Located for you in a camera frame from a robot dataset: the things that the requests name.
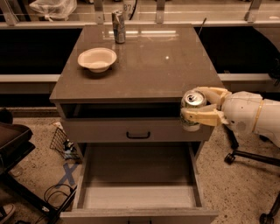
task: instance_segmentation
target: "concrete floor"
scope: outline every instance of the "concrete floor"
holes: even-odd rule
[[[53,123],[59,121],[58,117],[14,119],[14,123],[31,128],[31,141],[36,145],[36,149],[19,163],[23,173],[16,179],[42,199],[47,188],[58,184],[65,175],[63,165],[74,165],[73,161],[65,161],[56,151],[50,149],[56,130]],[[280,150],[271,142],[263,142],[254,134],[236,137],[241,151],[280,158]],[[260,214],[269,212],[280,191],[279,167],[241,157],[237,157],[233,164],[228,165],[223,160],[230,151],[225,130],[222,127],[215,128],[197,161],[205,206],[220,213],[213,224],[259,223]],[[80,169],[81,164],[72,173],[75,184]],[[52,198],[52,204],[58,206],[62,200],[63,197],[57,195]],[[14,203],[17,207],[7,224],[17,221],[27,221],[31,224],[47,223],[46,220],[38,221],[42,213],[0,183],[0,205],[5,203]],[[280,223],[280,214],[275,217],[275,223]]]

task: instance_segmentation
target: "white plastic bag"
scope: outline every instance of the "white plastic bag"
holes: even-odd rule
[[[36,0],[29,6],[49,21],[68,20],[68,16],[77,8],[77,0]]]

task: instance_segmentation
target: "drawer handle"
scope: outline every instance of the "drawer handle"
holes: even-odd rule
[[[151,136],[151,133],[148,131],[146,135],[132,135],[128,131],[126,132],[126,137],[130,139],[147,139]]]
[[[135,222],[135,223],[140,223],[140,222]],[[141,222],[141,223],[143,223],[143,222]],[[128,220],[128,224],[133,224],[133,222],[130,222],[130,221]],[[149,224],[152,224],[151,220],[149,220]]]

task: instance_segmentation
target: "drawer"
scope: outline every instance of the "drawer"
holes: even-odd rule
[[[188,143],[90,144],[67,223],[211,223]]]
[[[213,127],[201,125],[195,132],[182,128],[179,118],[170,119],[66,119],[61,122],[67,136],[76,143],[203,142]]]

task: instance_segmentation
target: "soda can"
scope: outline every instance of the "soda can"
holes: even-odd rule
[[[114,10],[112,12],[112,23],[115,42],[122,44],[125,42],[125,25],[122,10]]]
[[[190,90],[187,91],[181,101],[181,108],[201,108],[207,105],[207,98],[204,96],[203,93],[197,90]],[[198,122],[191,122],[186,120],[182,114],[180,116],[182,125],[184,130],[188,131],[196,131],[200,129],[200,123]]]

